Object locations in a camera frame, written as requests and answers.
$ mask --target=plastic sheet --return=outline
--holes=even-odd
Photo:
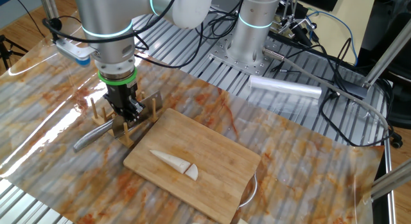
[[[262,156],[256,197],[233,223],[372,223],[383,147],[348,147],[180,70],[136,66],[139,90],[160,90],[162,111],[174,108]],[[213,223],[126,169],[130,150],[112,136],[74,153],[96,127],[90,99],[110,111],[105,92],[94,65],[78,67],[48,40],[32,49],[0,77],[0,177],[76,223]]]

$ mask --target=wooden cutting board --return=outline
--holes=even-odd
[[[150,150],[196,164],[197,181],[180,174]],[[260,160],[253,151],[169,108],[124,165],[215,221],[230,223]]]

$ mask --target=sliced vegetable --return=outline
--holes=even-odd
[[[177,170],[179,173],[183,174],[188,169],[188,167],[190,167],[190,162],[178,157],[174,157],[173,155],[157,150],[150,150],[150,152],[153,153],[156,157],[160,158],[160,160]]]
[[[198,177],[198,169],[195,164],[192,164],[191,167],[186,171],[186,175],[189,176],[194,181],[197,180]]]

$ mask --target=metal pole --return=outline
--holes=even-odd
[[[396,169],[377,179],[371,189],[371,198],[377,198],[386,195],[397,187],[411,180],[411,159],[402,163]]]
[[[280,0],[244,0],[227,54],[244,64],[259,64]]]
[[[397,56],[405,44],[411,39],[411,20],[405,25],[404,29],[399,33],[397,38],[392,42],[390,47],[378,60],[377,64],[371,70],[371,72],[365,77],[363,87],[369,89],[378,77],[384,72],[391,61]]]
[[[47,19],[58,17],[58,10],[54,0],[41,0]]]

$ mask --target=white cable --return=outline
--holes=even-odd
[[[328,88],[332,89],[333,91],[340,93],[341,95],[343,95],[346,98],[352,100],[353,102],[355,102],[355,103],[361,105],[362,107],[374,112],[381,119],[381,122],[383,123],[383,127],[384,127],[384,130],[385,130],[384,133],[388,133],[388,129],[389,129],[388,122],[385,119],[385,117],[383,116],[383,114],[381,114],[376,108],[374,108],[373,106],[369,105],[368,103],[366,103],[366,102],[364,102],[364,101],[362,101],[362,100],[360,100],[360,99],[358,99],[358,98],[356,98],[356,97],[354,97],[354,96],[338,89],[337,87],[335,87],[334,85],[326,82],[325,80],[322,80],[322,79],[314,76],[313,74],[305,71],[302,67],[298,66],[297,64],[295,64],[291,60],[289,60],[287,58],[283,58],[283,61],[290,64],[292,67],[294,67],[297,71],[301,72],[302,74],[310,77],[311,79],[313,79],[313,80],[315,80],[319,83],[322,83],[323,85],[327,86]]]

